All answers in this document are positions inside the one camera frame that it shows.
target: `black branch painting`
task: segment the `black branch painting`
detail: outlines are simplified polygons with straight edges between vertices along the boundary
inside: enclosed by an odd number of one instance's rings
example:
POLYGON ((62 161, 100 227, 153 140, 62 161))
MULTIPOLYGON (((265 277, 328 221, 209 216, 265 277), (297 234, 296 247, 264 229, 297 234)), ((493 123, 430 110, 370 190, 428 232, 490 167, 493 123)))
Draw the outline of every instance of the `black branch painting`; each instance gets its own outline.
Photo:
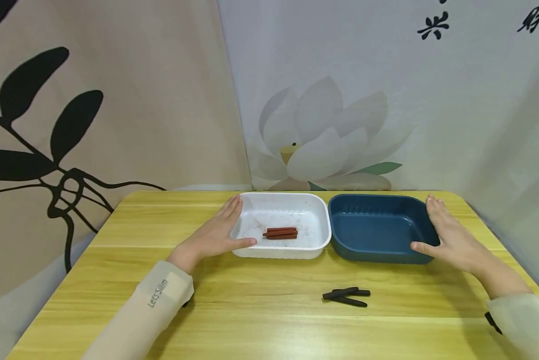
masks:
MULTIPOLYGON (((5 18, 15 1, 0 1, 0 22, 5 18)), ((46 50, 19 65, 4 80, 0 88, 0 127, 22 144, 27 152, 0 149, 0 181, 30 182, 20 186, 0 189, 0 193, 41 187, 48 189, 52 200, 46 211, 50 219, 62 219, 67 225, 64 262, 67 272, 71 270, 71 247, 75 223, 74 213, 91 231, 98 230, 80 212, 80 201, 89 201, 112 213, 113 207, 96 187, 117 189, 129 185, 147 186, 159 190, 164 188, 142 181, 107 183, 86 171, 61 167, 61 160, 86 134, 103 101, 100 90, 83 92, 72 99, 61 111, 51 132, 50 148, 52 156, 46 156, 13 128, 14 121, 29 110, 35 96, 53 73, 69 57, 69 50, 63 46, 46 50), (57 184, 47 183, 43 177, 60 171, 62 177, 57 184), (76 182, 77 189, 68 189, 68 182, 76 182)))

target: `brown stick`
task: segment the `brown stick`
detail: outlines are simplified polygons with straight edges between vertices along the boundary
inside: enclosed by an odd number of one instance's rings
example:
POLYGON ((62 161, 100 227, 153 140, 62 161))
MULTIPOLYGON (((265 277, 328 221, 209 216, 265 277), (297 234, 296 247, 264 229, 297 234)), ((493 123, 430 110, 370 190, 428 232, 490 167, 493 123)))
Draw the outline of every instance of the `brown stick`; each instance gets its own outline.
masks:
POLYGON ((268 240, 297 239, 297 233, 289 235, 268 236, 268 240))
POLYGON ((280 230, 297 230, 296 227, 268 227, 267 232, 280 231, 280 230))
POLYGON ((277 235, 288 235, 288 234, 297 234, 297 230, 280 230, 280 231, 268 231, 264 232, 263 236, 277 236, 277 235))

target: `arm sleeve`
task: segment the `arm sleeve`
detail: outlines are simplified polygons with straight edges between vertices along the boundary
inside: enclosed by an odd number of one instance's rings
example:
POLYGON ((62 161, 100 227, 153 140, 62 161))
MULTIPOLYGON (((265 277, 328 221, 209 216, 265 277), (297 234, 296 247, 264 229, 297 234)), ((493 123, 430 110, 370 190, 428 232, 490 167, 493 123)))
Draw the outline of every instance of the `arm sleeve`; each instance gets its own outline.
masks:
POLYGON ((143 359, 192 295, 192 277, 169 262, 158 262, 82 359, 143 359))
POLYGON ((497 327, 525 359, 539 359, 539 296, 517 294, 488 302, 497 327))

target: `wooden table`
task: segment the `wooden table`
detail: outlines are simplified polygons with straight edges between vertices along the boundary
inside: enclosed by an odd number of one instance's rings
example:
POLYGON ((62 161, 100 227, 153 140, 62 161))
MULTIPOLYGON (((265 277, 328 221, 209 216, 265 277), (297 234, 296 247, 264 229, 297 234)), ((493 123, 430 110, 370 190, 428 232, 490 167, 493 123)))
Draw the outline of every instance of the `wooden table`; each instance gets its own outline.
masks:
MULTIPOLYGON (((235 192, 137 192, 107 220, 9 359, 79 359, 155 262, 235 192)), ((338 192, 314 192, 326 202, 338 192)), ((384 192, 424 200, 425 191, 384 192)), ((471 232, 539 288, 455 194, 434 192, 471 232)), ((206 259, 196 294, 149 359, 511 359, 483 316, 487 295, 446 264, 206 259), (368 308, 324 303, 333 288, 371 289, 368 308)))

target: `fabric backdrop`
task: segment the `fabric backdrop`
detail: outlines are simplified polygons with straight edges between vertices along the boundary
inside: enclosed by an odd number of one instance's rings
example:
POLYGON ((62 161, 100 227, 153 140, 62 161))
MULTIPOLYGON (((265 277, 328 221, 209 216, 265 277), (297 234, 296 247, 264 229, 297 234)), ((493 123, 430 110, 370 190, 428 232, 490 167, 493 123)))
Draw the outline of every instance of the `fabric backdrop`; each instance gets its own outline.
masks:
POLYGON ((0 359, 126 194, 251 188, 215 0, 0 0, 0 190, 14 187, 0 359))
POLYGON ((255 189, 452 191, 539 281, 539 1, 219 6, 255 189))

